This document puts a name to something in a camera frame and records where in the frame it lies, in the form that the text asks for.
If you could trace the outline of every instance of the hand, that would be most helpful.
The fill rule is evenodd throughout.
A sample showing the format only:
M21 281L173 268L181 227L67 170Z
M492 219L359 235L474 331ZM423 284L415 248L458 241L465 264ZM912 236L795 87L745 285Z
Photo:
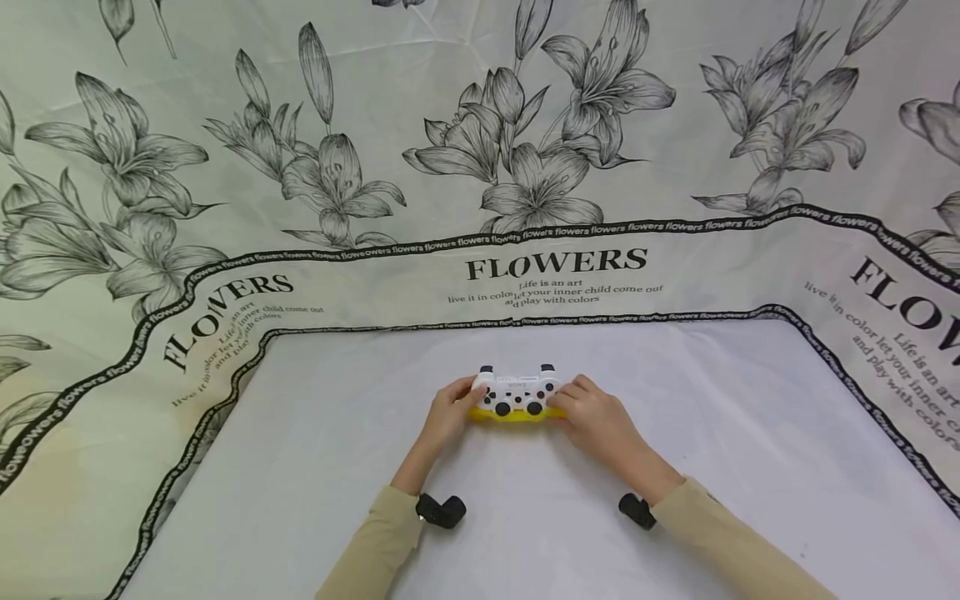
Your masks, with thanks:
M409 495L420 495L441 451L463 430L470 407L487 392L483 385L471 391L472 383L473 375L461 377L437 392L420 436L403 459L391 486Z
M622 479L653 506L684 478L646 443L616 396L577 375L546 401L566 419L552 420L570 441Z

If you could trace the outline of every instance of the fabric backdrop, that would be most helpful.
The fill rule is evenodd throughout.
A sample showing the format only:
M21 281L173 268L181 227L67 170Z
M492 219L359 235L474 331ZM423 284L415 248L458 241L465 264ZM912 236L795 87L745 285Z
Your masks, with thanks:
M785 320L960 516L958 28L942 0L3 2L0 597L118 596L301 331Z

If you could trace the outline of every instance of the person's right hand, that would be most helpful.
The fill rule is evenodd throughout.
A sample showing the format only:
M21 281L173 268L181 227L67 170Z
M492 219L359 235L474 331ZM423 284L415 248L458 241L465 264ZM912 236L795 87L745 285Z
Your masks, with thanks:
M546 401L566 419L553 419L571 442L607 467L653 506L684 478L646 443L616 396L577 375Z

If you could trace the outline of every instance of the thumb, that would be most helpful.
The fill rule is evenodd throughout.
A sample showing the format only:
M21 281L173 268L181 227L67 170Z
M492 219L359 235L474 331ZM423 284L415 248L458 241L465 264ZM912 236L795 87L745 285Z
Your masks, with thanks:
M488 387L486 385L478 386L473 390L470 390L469 394L454 402L453 405L460 409L460 411L465 415L471 408L476 406L477 402L480 401L480 398L487 393L487 390Z

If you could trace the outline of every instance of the black wrist strap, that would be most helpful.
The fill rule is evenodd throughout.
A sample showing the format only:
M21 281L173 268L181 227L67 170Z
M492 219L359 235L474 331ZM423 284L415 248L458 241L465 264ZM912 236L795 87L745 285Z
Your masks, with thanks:
M422 493L417 501L417 514L431 525L453 529L467 514L467 506L455 495L451 495L441 504L429 494Z
M650 531L657 524L657 520L650 512L650 505L646 500L640 500L636 494L627 493L620 498L620 512L628 516L631 521L640 526L643 531Z

